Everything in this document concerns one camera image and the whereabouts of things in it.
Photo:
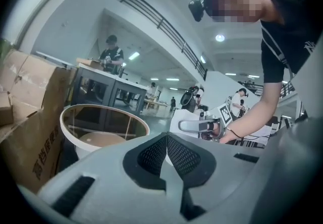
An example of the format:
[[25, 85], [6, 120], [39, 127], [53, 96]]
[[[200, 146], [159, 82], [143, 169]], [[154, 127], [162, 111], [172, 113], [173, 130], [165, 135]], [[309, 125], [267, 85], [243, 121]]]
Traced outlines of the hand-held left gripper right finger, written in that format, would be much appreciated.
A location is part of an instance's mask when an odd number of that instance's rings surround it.
[[169, 223], [312, 223], [322, 213], [322, 119], [306, 119], [270, 138], [264, 149], [180, 141], [210, 152], [216, 168], [184, 193], [184, 214]]

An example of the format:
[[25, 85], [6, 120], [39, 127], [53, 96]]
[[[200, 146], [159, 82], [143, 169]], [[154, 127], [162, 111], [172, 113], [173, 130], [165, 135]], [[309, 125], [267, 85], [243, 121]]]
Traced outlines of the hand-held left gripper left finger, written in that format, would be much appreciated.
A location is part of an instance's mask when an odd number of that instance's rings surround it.
[[168, 159], [163, 160], [161, 178], [172, 187], [148, 190], [125, 173], [123, 158], [130, 149], [149, 141], [149, 135], [105, 147], [78, 160], [48, 181], [38, 196], [52, 206], [81, 176], [94, 179], [70, 219], [77, 223], [181, 223], [176, 202], [180, 178]]

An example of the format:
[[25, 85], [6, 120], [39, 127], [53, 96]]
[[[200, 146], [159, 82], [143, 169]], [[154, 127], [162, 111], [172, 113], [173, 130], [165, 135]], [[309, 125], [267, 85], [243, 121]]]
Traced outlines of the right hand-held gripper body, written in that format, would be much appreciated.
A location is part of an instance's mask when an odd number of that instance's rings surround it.
[[199, 138], [219, 142], [224, 137], [228, 124], [232, 121], [226, 104], [217, 107], [218, 116], [212, 115], [207, 106], [201, 106], [200, 120], [204, 121]]

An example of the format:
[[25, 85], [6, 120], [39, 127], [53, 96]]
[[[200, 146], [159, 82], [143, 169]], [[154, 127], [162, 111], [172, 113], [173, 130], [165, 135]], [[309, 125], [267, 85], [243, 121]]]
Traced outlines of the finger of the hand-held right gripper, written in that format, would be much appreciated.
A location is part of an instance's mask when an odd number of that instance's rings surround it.
[[214, 123], [211, 120], [180, 121], [178, 126], [182, 131], [212, 131]]

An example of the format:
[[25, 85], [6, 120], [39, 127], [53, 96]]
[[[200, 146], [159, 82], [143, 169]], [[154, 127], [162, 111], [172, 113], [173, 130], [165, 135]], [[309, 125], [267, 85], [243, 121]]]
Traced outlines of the person's right hand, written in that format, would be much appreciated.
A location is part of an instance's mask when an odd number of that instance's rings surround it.
[[221, 144], [226, 144], [234, 140], [236, 137], [231, 131], [226, 130], [225, 134], [220, 138], [219, 137], [220, 132], [221, 132], [221, 126], [217, 123], [214, 123], [213, 133], [215, 134], [215, 136], [219, 140], [219, 143]]

